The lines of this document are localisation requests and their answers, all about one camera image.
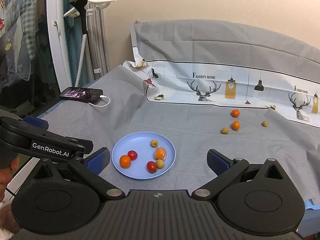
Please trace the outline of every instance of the black phone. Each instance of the black phone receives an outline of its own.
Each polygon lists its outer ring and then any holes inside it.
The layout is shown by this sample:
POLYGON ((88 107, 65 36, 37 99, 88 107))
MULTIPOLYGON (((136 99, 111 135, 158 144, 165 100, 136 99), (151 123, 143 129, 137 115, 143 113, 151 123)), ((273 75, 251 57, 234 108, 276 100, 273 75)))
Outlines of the black phone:
POLYGON ((94 103, 99 100, 102 94, 103 91, 101 89, 68 87, 60 94, 60 98, 62 100, 94 103))

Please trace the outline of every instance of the yellow lamp print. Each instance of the yellow lamp print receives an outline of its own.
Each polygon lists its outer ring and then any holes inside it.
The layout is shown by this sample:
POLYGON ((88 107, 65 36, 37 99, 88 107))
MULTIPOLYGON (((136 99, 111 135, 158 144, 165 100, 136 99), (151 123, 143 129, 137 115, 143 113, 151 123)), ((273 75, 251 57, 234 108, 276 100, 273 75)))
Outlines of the yellow lamp print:
POLYGON ((233 78, 230 78, 228 82, 226 82, 226 92, 224 94, 224 98, 236 99, 236 88, 236 81, 233 80, 233 78))
POLYGON ((319 100, 319 98, 317 96, 317 93, 315 93, 315 96, 313 97, 313 107, 312 107, 312 111, 311 111, 312 114, 318 114, 318 110, 319 110, 318 100, 319 100))

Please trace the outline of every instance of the deer head illustration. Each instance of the deer head illustration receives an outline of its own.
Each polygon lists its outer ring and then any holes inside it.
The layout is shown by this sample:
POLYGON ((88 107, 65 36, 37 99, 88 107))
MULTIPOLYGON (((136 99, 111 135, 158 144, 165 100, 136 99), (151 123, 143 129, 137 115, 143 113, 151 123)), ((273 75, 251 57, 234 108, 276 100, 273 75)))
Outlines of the deer head illustration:
POLYGON ((294 94, 295 94, 295 93, 293 93, 293 94, 290 96, 290 93, 289 93, 289 94, 288 94, 288 97, 289 97, 290 102, 293 104, 293 105, 292 105, 293 109, 297 111, 297 119, 298 119, 298 120, 303 120, 303 121, 306 121, 306 122, 310 122, 310 118, 307 117, 307 116, 302 115, 301 112, 300 112, 300 110, 301 110, 304 106, 310 105, 311 98, 310 98, 310 100, 309 100, 308 96, 306 96, 306 97, 307 97, 307 102, 306 102, 305 100, 303 100, 303 104, 301 104, 300 106, 297 106, 297 103, 296 103, 296 99, 297 99, 297 98, 295 98, 295 99, 293 100, 293 95, 294 95, 294 94))
POLYGON ((193 87, 192 84, 194 81, 195 80, 193 80, 190 84, 187 81, 187 84, 191 88, 192 91, 197 92, 197 96, 199 96, 198 101, 211 101, 211 100, 207 99, 207 97, 209 97, 210 94, 217 92, 219 90, 219 88, 221 87, 221 84, 220 84, 220 86, 217 88, 217 84, 212 80, 212 82, 214 83, 214 89, 211 90, 211 87, 209 87, 209 91, 207 91, 204 95, 202 95, 201 91, 198 89, 198 86, 196 88, 193 87))

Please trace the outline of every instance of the wall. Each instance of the wall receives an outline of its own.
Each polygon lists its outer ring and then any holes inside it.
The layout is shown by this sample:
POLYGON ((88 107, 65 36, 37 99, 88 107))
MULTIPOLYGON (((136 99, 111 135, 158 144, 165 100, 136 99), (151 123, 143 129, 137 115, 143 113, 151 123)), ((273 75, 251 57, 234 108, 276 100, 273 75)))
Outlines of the wall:
POLYGON ((118 0, 104 10, 109 66, 133 60, 128 25, 215 19, 280 32, 320 48, 320 0, 118 0))

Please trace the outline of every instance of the small orange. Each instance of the small orange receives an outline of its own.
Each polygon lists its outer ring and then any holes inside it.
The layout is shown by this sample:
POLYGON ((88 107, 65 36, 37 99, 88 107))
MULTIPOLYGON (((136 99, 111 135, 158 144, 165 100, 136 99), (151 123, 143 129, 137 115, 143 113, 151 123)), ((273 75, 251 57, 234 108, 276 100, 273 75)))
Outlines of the small orange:
POLYGON ((157 160, 164 160, 167 156, 167 152, 162 147, 159 147, 155 150, 155 158, 157 160))
POLYGON ((131 159, 128 155, 122 155, 120 157, 120 166, 123 168, 129 168, 131 165, 131 159))
POLYGON ((231 112, 231 116, 233 116, 233 117, 238 117, 239 114, 240 114, 240 112, 239 112, 238 109, 234 109, 234 110, 232 110, 232 112, 231 112))
POLYGON ((240 122, 239 121, 234 121, 232 123, 232 128, 233 128, 233 130, 238 130, 240 128, 240 122))

